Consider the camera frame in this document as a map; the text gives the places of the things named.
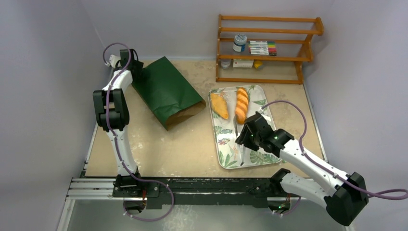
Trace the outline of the metal tongs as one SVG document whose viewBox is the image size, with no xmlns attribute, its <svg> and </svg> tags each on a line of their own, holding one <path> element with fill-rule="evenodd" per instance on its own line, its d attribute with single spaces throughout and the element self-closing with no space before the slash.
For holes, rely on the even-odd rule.
<svg viewBox="0 0 408 231">
<path fill-rule="evenodd" d="M 239 137 L 239 135 L 240 135 L 240 133 L 238 132 L 238 123 L 237 123 L 237 116 L 236 116 L 236 115 L 235 115 L 234 118 L 233 118 L 233 124 L 234 124 L 234 131 L 235 131 L 235 140 L 237 140 L 238 137 Z M 239 149 L 240 149 L 240 155 L 241 155 L 241 163 L 240 163 L 240 166 L 243 166 L 246 149 L 245 149 L 244 146 L 242 146 L 242 145 L 240 145 L 240 144 L 238 145 L 238 147 L 239 147 Z"/>
</svg>

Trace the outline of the fake baguette bread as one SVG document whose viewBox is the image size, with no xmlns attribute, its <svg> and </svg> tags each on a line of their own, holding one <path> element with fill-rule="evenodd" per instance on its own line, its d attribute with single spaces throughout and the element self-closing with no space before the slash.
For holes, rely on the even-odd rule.
<svg viewBox="0 0 408 231">
<path fill-rule="evenodd" d="M 235 115 L 237 123 L 243 125 L 247 118 L 249 108 L 249 95 L 245 88 L 238 87 L 236 93 Z"/>
</svg>

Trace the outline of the leaf pattern serving tray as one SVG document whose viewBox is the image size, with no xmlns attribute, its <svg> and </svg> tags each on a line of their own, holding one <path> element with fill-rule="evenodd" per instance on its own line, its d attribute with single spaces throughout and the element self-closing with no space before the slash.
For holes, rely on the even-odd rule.
<svg viewBox="0 0 408 231">
<path fill-rule="evenodd" d="M 249 95 L 249 110 L 247 116 L 250 117 L 268 101 L 261 86 L 246 85 L 242 87 L 246 89 Z M 282 161 L 281 158 L 265 152 L 262 148 L 260 148 L 258 151 L 245 148 L 246 152 L 244 164 L 243 166 L 240 166 L 241 155 L 238 144 L 235 143 L 235 131 L 233 124 L 237 89 L 238 86 L 218 88 L 210 90 L 208 93 L 209 102 L 211 93 L 215 93 L 223 97 L 227 101 L 229 113 L 229 119 L 225 120 L 217 115 L 212 109 L 210 110 L 219 164 L 225 169 L 236 169 L 280 163 Z M 276 129 L 274 121 L 272 123 L 269 121 L 267 122 L 273 129 Z M 239 133 L 241 132 L 242 128 L 243 125 L 238 125 Z"/>
</svg>

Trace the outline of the green paper bag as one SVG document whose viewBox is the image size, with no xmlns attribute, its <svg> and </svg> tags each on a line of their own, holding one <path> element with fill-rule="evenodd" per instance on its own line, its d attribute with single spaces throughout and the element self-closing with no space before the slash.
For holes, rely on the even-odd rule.
<svg viewBox="0 0 408 231">
<path fill-rule="evenodd" d="M 206 108 L 203 97 L 166 57 L 146 67 L 135 64 L 132 75 L 132 87 L 166 130 Z"/>
</svg>

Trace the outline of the yellow fake bread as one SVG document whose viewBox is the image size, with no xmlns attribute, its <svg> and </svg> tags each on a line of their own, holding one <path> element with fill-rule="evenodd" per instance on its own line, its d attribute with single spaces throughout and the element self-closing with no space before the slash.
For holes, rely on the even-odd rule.
<svg viewBox="0 0 408 231">
<path fill-rule="evenodd" d="M 227 120 L 229 119 L 227 101 L 218 94 L 210 94 L 210 102 L 212 110 L 219 115 L 221 118 Z"/>
</svg>

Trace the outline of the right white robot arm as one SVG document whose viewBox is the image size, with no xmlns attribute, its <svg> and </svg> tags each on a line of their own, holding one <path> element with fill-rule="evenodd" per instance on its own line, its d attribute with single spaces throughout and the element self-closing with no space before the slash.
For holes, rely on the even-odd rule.
<svg viewBox="0 0 408 231">
<path fill-rule="evenodd" d="M 353 188 L 366 188 L 360 174 L 348 174 L 319 159 L 301 148 L 299 140 L 287 131 L 274 130 L 260 113 L 246 119 L 236 143 L 253 151 L 263 149 L 306 173 L 308 180 L 281 168 L 270 178 L 271 192 L 277 196 L 296 194 L 310 200 L 325 208 L 343 226 L 349 226 L 369 202 L 366 193 Z"/>
</svg>

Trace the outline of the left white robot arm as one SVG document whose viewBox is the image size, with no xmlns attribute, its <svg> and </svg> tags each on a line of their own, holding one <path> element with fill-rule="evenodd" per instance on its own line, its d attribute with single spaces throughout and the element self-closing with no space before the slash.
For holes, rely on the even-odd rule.
<svg viewBox="0 0 408 231">
<path fill-rule="evenodd" d="M 97 124 L 107 133 L 115 154 L 118 175 L 114 194 L 137 197 L 142 194 L 144 183 L 136 179 L 140 174 L 128 140 L 130 116 L 124 91 L 132 83 L 132 73 L 139 73 L 143 63 L 134 49 L 125 49 L 114 65 L 114 76 L 108 85 L 92 94 L 94 110 Z"/>
</svg>

